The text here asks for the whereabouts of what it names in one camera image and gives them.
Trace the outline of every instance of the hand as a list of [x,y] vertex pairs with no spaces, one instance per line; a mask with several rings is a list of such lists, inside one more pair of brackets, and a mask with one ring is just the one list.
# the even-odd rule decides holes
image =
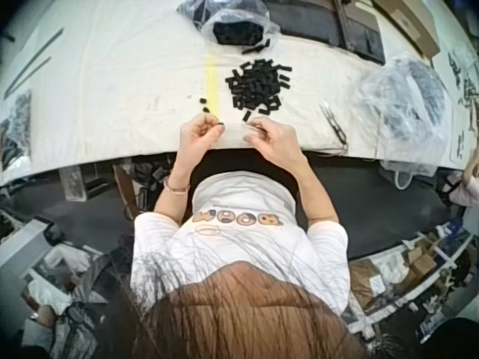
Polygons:
[[264,139],[255,135],[245,136],[245,141],[265,159],[291,174],[303,165],[308,165],[292,126],[275,122],[267,117],[256,117],[250,120],[248,125],[262,129],[266,133]]
[[212,114],[198,114],[183,124],[175,169],[191,173],[224,131],[225,125]]

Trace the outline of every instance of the bracelet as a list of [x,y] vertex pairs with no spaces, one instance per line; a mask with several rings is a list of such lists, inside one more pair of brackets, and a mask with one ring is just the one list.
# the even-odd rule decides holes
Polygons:
[[167,176],[165,177],[165,179],[163,180],[163,185],[165,186],[165,189],[168,191],[168,192],[173,192],[175,194],[185,194],[185,193],[188,193],[188,190],[189,190],[189,185],[187,185],[187,187],[183,187],[183,188],[172,188],[170,187],[170,185],[168,184],[168,179],[170,178],[170,176]]

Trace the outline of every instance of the transparent bag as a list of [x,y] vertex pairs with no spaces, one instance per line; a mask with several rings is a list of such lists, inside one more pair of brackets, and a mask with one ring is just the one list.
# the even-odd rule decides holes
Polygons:
[[384,159],[438,164],[447,151],[447,92],[427,65],[400,55],[361,81],[353,94],[353,116],[366,141]]
[[261,0],[185,0],[177,11],[201,30],[204,23],[221,9],[246,10],[269,19],[269,10]]
[[30,165],[31,91],[18,95],[0,123],[1,171]]
[[260,37],[254,43],[239,46],[256,46],[266,43],[272,47],[281,33],[279,25],[269,20],[269,10],[261,0],[186,0],[177,11],[193,21],[195,27],[212,43],[219,40],[215,27],[248,22],[261,28]]

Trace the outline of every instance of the woman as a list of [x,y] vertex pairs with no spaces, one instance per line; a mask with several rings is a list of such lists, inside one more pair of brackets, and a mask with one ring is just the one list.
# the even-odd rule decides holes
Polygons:
[[249,125],[259,131],[245,140],[297,181],[308,232],[283,185],[246,171],[201,182],[181,224],[192,172],[225,130],[198,115],[182,126],[154,211],[135,220],[134,295],[120,320],[107,321],[117,339],[100,357],[368,356],[339,318],[350,291],[347,234],[329,196],[292,127],[265,117]]

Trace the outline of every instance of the white t-shirt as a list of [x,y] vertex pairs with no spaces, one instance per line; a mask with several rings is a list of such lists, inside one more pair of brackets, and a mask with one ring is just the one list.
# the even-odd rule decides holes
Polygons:
[[318,222],[306,234],[296,224],[290,192],[244,171],[207,178],[197,187],[192,205],[194,215],[181,227],[152,212],[135,220],[131,285],[146,305],[161,297],[149,275],[151,261],[162,270],[166,292],[245,261],[300,285],[335,313],[344,311],[350,273],[347,234],[341,225]]

